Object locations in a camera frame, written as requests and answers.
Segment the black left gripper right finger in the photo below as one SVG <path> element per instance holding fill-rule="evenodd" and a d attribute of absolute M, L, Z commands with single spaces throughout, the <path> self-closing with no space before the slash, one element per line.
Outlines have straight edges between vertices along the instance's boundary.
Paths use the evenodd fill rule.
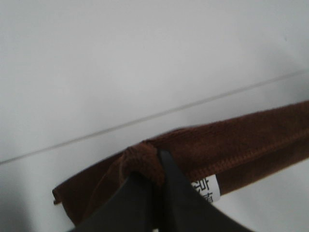
<path fill-rule="evenodd" d="M 207 202 L 189 183 L 173 156 L 159 150 L 165 172 L 162 196 L 158 198 L 154 229 L 159 232 L 250 232 Z"/>

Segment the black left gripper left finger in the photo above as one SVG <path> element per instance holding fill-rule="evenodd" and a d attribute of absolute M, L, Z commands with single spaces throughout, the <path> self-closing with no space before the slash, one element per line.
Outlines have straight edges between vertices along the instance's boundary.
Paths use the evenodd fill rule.
<path fill-rule="evenodd" d="M 151 232 L 153 230 L 152 183 L 138 173 L 91 217 L 76 227 L 77 232 Z"/>

